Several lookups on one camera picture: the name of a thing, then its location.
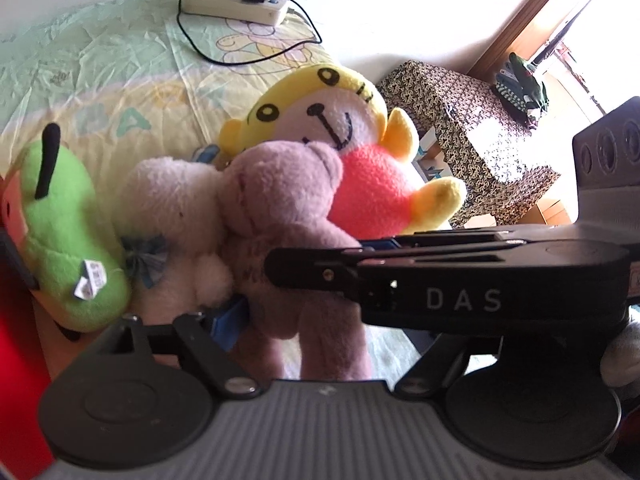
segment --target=patterned bed sheet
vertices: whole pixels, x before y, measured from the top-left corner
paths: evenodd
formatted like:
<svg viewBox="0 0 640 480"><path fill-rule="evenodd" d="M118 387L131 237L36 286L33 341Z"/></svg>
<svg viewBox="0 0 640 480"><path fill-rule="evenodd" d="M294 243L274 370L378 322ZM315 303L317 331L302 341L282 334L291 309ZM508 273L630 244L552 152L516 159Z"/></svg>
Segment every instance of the patterned bed sheet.
<svg viewBox="0 0 640 480"><path fill-rule="evenodd" d="M190 158L290 70L330 60L320 46L306 44L257 64L213 66L188 45L176 9L177 0L119 0L0 38L0 174L55 120L108 213L137 162ZM295 14L278 28L189 15L182 22L203 52L226 62L313 37ZM417 359L402 331L369 328L369 341L377 376L390 382ZM300 358L294 342L287 355L293 374Z"/></svg>

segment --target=round hole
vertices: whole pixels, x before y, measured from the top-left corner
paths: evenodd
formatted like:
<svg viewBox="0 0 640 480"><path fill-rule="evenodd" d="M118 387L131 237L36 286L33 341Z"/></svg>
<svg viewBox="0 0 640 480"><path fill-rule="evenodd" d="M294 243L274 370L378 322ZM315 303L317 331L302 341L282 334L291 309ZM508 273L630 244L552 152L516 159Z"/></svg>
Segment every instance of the round hole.
<svg viewBox="0 0 640 480"><path fill-rule="evenodd" d="M631 162L640 161L640 126L633 120L625 124L625 152Z"/></svg>
<svg viewBox="0 0 640 480"><path fill-rule="evenodd" d="M605 173L611 173L616 167L616 141L610 130L598 135L598 161Z"/></svg>
<svg viewBox="0 0 640 480"><path fill-rule="evenodd" d="M593 159L591 158L591 150L585 144L580 150L580 163L582 164L582 170L584 173L589 173L593 165Z"/></svg>

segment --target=plush toy nose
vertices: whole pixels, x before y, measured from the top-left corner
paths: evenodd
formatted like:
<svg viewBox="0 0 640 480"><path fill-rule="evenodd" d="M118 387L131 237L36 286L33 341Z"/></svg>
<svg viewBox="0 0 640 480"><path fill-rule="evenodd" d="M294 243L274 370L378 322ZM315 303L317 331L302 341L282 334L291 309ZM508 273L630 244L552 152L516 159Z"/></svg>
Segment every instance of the plush toy nose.
<svg viewBox="0 0 640 480"><path fill-rule="evenodd" d="M306 109L306 114L311 117L318 117L324 112L324 105L322 103L314 103Z"/></svg>

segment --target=yellow plush toy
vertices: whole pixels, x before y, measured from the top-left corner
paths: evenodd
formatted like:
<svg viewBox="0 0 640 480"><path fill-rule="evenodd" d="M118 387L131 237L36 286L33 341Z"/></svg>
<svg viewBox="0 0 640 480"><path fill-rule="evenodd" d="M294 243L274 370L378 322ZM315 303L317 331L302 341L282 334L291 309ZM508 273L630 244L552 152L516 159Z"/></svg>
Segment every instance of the yellow plush toy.
<svg viewBox="0 0 640 480"><path fill-rule="evenodd" d="M339 153L344 176L329 220L360 240L437 229L466 198L453 177L416 187L407 171L418 149L411 119L387 117L384 99L359 73L332 64L300 68L271 87L244 120L228 120L228 156L266 140L320 140Z"/></svg>

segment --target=white power strip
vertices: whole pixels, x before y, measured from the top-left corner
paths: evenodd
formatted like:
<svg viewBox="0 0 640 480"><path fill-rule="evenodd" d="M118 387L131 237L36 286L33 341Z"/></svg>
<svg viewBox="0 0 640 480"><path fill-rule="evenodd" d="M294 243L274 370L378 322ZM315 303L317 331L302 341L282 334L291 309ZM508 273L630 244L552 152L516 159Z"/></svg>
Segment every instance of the white power strip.
<svg viewBox="0 0 640 480"><path fill-rule="evenodd" d="M264 0L261 4L242 0L182 0L182 10L188 14L218 16L274 27L282 23L288 7L287 0Z"/></svg>

